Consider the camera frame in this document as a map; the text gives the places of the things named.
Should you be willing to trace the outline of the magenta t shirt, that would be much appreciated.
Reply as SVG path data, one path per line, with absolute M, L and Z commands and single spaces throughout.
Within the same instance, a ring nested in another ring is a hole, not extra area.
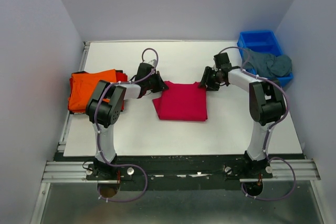
M 205 122 L 207 120 L 206 90 L 198 82 L 179 84 L 166 81 L 168 90 L 153 100 L 160 120 Z

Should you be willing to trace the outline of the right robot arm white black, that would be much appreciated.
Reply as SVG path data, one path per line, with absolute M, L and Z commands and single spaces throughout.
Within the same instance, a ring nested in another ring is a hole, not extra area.
M 214 56 L 214 67 L 206 67 L 199 88 L 217 91 L 229 85 L 237 86 L 249 95 L 249 113 L 254 121 L 250 144 L 245 152 L 248 161 L 241 165 L 249 178 L 260 172 L 258 162 L 268 159 L 268 146 L 274 127 L 288 115 L 288 102 L 278 79 L 269 80 L 233 66 L 228 53 Z

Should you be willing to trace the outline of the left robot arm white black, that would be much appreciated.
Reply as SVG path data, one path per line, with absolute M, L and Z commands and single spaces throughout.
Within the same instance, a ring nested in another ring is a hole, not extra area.
M 141 63 L 130 81 L 98 82 L 86 106 L 86 115 L 96 136 L 93 172 L 98 172 L 104 179 L 112 179 L 116 175 L 118 165 L 113 131 L 124 100 L 139 99 L 149 91 L 157 93 L 168 89 L 155 66 L 149 63 Z

